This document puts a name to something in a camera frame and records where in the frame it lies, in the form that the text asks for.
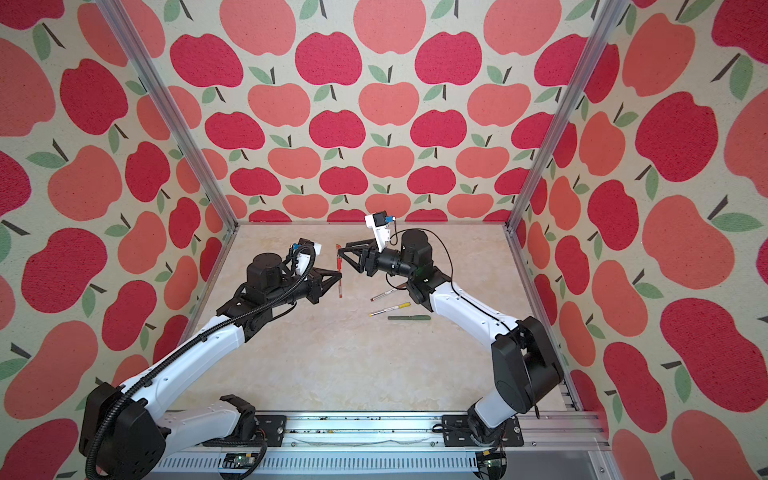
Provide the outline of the white patterned pen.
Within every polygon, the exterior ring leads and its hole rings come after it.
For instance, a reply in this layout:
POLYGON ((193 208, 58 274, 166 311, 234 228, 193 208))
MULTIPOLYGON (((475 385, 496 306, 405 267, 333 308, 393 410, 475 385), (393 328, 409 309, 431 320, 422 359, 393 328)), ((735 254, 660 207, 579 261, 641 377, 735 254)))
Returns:
POLYGON ((389 296, 389 295, 391 295, 393 293, 399 292, 399 291, 401 291, 401 289, 399 289, 399 288, 390 288, 390 289, 388 289, 388 290, 386 290, 386 291, 384 291, 382 293, 374 295, 373 297, 370 298, 370 301, 371 302, 376 302, 376 301, 378 301, 380 299, 383 299, 383 298, 385 298, 385 297, 387 297, 387 296, 389 296))

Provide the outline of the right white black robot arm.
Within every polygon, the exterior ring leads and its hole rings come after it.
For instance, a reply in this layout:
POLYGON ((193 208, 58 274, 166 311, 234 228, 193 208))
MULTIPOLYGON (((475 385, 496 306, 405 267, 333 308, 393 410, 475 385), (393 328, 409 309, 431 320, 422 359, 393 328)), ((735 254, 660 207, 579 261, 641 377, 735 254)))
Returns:
POLYGON ((467 428, 481 443, 505 422, 537 410, 563 380, 563 369, 545 326, 535 317, 516 319, 475 299, 443 272, 423 229, 399 234, 397 249, 375 239, 349 242, 339 256, 370 277, 382 272, 405 279, 411 300, 458 325, 491 354, 493 389, 467 410, 467 428))

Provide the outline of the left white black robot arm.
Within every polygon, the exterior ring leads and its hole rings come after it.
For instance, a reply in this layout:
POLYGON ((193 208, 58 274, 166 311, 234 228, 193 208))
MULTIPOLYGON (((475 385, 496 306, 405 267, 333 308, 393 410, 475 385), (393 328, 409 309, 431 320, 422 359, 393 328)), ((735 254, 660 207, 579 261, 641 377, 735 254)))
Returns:
POLYGON ((302 299, 316 304, 341 278, 318 268, 313 243, 293 245, 287 256, 256 255, 246 280, 193 337, 129 379, 104 382, 87 397, 79 451, 89 479, 142 479, 167 455, 204 444, 252 447, 241 478, 251 475, 268 450, 254 407, 236 395, 178 417, 168 410, 212 366, 244 346, 302 299))

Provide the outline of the red gel pen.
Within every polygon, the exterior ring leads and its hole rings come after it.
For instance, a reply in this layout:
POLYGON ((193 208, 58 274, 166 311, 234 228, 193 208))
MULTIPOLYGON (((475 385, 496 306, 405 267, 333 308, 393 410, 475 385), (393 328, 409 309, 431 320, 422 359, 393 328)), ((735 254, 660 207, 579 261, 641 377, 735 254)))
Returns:
POLYGON ((341 257, 337 257, 337 271, 339 273, 339 281, 338 281, 338 297, 339 299, 343 298, 343 288, 342 288, 342 259, 341 257))

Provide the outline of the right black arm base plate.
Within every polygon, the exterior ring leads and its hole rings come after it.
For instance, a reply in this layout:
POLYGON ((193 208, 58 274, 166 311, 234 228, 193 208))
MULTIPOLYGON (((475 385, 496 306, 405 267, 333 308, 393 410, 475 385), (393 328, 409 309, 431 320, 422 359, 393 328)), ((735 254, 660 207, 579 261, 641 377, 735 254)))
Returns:
POLYGON ((491 431, 489 435, 478 437, 469 426, 469 417, 464 415, 443 415, 439 423, 432 426, 433 433, 443 437, 446 447, 477 447, 492 449, 504 447, 522 447, 524 438, 519 420, 513 416, 491 431))

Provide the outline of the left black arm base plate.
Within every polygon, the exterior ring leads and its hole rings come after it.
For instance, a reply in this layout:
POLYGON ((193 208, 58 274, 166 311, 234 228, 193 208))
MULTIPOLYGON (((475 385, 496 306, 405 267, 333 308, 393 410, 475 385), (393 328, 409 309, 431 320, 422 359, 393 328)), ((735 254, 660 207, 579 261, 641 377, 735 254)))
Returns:
POLYGON ((281 447, 287 417, 254 415, 239 420, 232 434, 202 443, 206 447, 281 447))

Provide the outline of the green fountain pen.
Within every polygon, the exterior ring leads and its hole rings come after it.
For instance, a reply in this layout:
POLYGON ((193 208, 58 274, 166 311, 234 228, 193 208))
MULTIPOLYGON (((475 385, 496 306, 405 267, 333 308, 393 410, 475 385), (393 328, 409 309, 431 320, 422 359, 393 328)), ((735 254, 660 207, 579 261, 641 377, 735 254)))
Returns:
POLYGON ((391 315, 387 316, 390 321, 429 321, 430 315, 391 315))

